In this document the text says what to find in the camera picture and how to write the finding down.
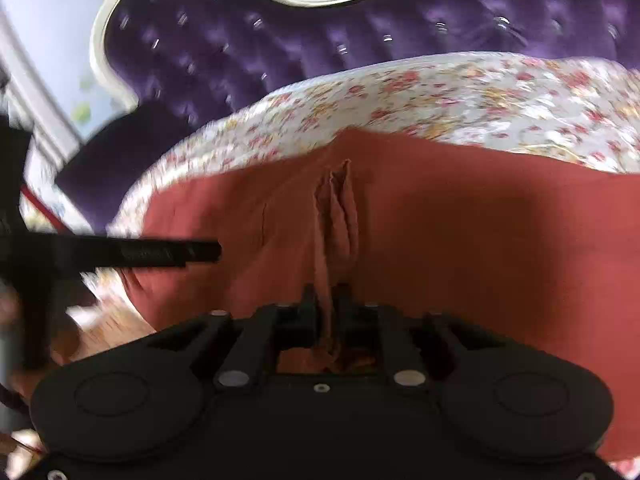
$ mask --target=purple headboard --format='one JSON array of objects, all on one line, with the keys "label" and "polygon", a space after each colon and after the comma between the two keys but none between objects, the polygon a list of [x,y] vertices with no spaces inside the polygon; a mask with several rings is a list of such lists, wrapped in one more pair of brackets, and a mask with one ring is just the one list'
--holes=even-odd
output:
[{"label": "purple headboard", "polygon": [[141,102],[195,128],[313,76],[464,50],[640,66],[640,0],[121,0],[105,50]]}]

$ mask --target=purple pillow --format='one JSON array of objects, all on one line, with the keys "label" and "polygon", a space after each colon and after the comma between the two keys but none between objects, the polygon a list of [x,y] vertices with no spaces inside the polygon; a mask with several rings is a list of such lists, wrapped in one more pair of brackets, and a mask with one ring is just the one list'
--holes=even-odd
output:
[{"label": "purple pillow", "polygon": [[160,101],[142,103],[103,127],[58,173],[56,184],[94,231],[104,232],[136,180],[191,133],[187,121]]}]

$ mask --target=white wall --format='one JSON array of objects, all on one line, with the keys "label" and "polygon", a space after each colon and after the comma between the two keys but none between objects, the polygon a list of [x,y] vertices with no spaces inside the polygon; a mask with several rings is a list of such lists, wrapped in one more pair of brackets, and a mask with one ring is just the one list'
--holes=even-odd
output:
[{"label": "white wall", "polygon": [[89,67],[89,35],[102,1],[0,0],[36,74],[83,139],[122,111]]}]

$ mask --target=headboard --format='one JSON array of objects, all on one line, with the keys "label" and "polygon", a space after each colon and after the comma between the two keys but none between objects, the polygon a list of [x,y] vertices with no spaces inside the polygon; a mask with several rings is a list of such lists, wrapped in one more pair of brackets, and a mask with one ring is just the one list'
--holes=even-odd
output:
[{"label": "headboard", "polygon": [[98,79],[130,108],[161,100],[191,128],[281,86],[465,50],[640,66],[640,0],[117,0],[94,28]]}]

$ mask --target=red cloth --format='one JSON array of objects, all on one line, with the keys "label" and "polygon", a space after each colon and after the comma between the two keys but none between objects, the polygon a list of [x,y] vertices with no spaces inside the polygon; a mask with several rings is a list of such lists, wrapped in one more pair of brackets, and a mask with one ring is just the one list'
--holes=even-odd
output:
[{"label": "red cloth", "polygon": [[[446,311],[597,373],[616,415],[601,448],[640,454],[640,176],[355,129],[308,155],[156,194],[143,234],[216,237],[216,265],[123,272],[156,328],[236,317],[348,282],[406,315]],[[298,368],[322,364],[290,356]]]}]

